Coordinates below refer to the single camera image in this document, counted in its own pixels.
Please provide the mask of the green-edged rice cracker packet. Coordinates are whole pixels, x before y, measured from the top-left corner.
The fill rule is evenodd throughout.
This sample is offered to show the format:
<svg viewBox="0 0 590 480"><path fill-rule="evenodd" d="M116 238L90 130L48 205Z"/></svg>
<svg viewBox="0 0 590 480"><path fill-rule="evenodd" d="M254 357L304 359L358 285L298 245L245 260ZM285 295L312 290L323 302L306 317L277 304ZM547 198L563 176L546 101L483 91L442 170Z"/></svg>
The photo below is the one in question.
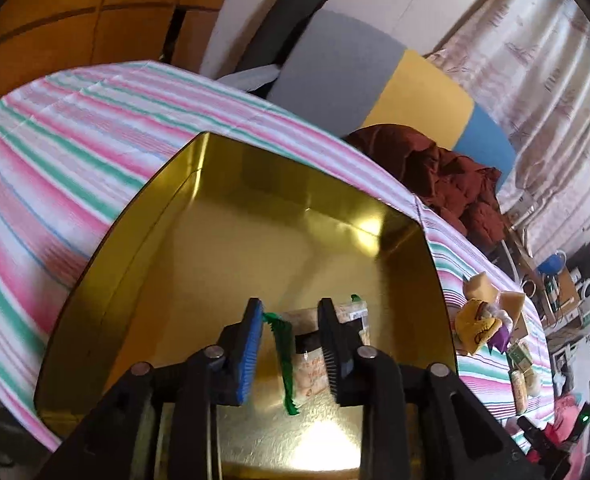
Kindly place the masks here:
<svg viewBox="0 0 590 480"><path fill-rule="evenodd" d="M265 312L273 336L284 390L283 404L289 416L315 396L330 389L318 328L316 308L282 313Z"/></svg>

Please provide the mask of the tan sponge block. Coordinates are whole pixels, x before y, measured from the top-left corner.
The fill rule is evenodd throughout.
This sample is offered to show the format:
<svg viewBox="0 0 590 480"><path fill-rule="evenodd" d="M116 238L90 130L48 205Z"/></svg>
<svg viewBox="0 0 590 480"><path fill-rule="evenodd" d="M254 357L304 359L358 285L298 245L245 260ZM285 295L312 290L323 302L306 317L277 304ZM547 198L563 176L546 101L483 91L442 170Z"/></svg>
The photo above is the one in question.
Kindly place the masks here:
<svg viewBox="0 0 590 480"><path fill-rule="evenodd" d="M463 295L467 300L478 300L493 304L498 297L499 290L485 272L478 273L463 282Z"/></svg>
<svg viewBox="0 0 590 480"><path fill-rule="evenodd" d="M513 327L516 327L519 322L525 299L523 292L499 292L499 307L510 316Z"/></svg>

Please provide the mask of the purple plastic bag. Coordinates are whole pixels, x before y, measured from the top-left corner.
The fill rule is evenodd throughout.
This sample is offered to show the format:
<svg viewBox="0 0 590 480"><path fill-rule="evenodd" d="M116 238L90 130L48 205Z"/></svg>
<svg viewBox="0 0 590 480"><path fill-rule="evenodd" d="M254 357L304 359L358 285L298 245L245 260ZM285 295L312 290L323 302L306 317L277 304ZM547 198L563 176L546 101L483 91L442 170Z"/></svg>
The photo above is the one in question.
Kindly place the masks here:
<svg viewBox="0 0 590 480"><path fill-rule="evenodd" d="M497 350L500 353L504 353L506 352L509 341L510 330L506 326L501 325L496 333L488 339L487 344L490 350Z"/></svg>

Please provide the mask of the gold metal tin box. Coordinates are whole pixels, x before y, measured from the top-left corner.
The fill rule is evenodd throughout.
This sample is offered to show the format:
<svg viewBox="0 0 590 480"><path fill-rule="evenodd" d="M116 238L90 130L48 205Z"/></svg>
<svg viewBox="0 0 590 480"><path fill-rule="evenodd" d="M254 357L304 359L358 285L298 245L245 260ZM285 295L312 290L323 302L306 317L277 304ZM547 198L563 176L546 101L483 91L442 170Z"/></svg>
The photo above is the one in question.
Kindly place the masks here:
<svg viewBox="0 0 590 480"><path fill-rule="evenodd" d="M34 405L65 438L134 363L214 344L249 299L270 313L323 298L368 309L370 344L454 366L440 281L412 212L264 148L201 133L109 229L57 317Z"/></svg>

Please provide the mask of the dark red quilted jacket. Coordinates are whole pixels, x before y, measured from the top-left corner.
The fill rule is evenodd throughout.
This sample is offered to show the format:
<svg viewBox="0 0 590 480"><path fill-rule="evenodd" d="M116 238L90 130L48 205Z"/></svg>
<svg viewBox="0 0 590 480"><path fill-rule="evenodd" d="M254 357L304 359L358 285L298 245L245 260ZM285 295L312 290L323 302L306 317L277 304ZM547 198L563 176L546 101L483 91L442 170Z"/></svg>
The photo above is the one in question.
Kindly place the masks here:
<svg viewBox="0 0 590 480"><path fill-rule="evenodd" d="M441 148L414 128L382 124L345 138L485 254L504 239L496 197L500 171Z"/></svg>

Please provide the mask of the blue round fan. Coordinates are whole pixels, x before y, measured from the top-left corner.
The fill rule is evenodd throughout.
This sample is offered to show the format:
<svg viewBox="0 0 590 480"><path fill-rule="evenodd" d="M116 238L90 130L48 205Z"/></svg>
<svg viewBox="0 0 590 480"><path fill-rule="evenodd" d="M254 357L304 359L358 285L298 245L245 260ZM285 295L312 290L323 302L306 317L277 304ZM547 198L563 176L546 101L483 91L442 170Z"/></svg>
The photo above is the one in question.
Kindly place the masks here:
<svg viewBox="0 0 590 480"><path fill-rule="evenodd" d="M566 260L568 260L568 256L565 251L559 249L546 260L542 261L537 266L537 271L542 275L559 275L565 269Z"/></svg>

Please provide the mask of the striped pink green bedsheet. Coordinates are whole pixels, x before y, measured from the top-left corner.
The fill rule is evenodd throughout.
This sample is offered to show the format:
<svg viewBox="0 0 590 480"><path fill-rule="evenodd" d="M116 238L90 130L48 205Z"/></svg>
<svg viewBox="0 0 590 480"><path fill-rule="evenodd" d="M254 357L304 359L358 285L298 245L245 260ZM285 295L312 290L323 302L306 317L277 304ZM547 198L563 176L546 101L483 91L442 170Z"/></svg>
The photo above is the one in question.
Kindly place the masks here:
<svg viewBox="0 0 590 480"><path fill-rule="evenodd" d="M278 105L154 61L61 70L0 99L0 403L30 438L46 345L110 226L157 170L211 131L318 168L422 226L444 296L485 273L516 284L374 162Z"/></svg>

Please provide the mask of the grey yellow blue headboard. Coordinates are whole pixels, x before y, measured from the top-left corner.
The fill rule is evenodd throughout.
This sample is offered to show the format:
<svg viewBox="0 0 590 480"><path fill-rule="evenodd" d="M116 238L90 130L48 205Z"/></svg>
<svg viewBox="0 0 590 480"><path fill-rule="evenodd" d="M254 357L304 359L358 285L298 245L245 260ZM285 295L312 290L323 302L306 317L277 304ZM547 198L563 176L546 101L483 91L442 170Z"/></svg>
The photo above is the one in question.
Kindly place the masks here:
<svg viewBox="0 0 590 480"><path fill-rule="evenodd" d="M508 136L460 84L417 51L342 13L312 17L268 100L338 138L396 124L503 178L516 163Z"/></svg>

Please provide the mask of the black rolled mat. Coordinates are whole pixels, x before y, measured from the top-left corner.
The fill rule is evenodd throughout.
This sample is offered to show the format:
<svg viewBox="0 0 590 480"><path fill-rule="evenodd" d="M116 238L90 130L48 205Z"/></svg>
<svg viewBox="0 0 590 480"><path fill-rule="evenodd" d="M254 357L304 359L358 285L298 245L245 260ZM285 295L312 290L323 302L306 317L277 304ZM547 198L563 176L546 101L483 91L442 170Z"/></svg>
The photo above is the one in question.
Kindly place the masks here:
<svg viewBox="0 0 590 480"><path fill-rule="evenodd" d="M327 0L275 0L235 66L237 72L260 66L281 67L312 15Z"/></svg>

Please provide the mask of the patterned white curtain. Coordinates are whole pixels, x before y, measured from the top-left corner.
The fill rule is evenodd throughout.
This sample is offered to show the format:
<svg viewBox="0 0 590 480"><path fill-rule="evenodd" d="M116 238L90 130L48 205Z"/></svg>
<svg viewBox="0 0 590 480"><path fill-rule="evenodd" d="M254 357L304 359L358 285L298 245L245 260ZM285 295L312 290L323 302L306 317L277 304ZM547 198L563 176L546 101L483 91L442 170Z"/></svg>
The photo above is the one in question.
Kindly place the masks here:
<svg viewBox="0 0 590 480"><path fill-rule="evenodd" d="M486 0L429 60L508 136L501 210L536 259L590 223L590 21L574 0Z"/></svg>

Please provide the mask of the wooden wardrobe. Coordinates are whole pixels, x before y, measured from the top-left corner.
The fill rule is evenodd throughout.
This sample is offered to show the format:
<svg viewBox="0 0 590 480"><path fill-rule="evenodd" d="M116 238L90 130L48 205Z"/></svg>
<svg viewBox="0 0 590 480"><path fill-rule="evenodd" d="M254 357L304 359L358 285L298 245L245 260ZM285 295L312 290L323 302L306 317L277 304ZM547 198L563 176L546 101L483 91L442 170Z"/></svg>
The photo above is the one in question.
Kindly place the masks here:
<svg viewBox="0 0 590 480"><path fill-rule="evenodd" d="M0 0L0 97L58 70L156 60L199 70L225 0Z"/></svg>

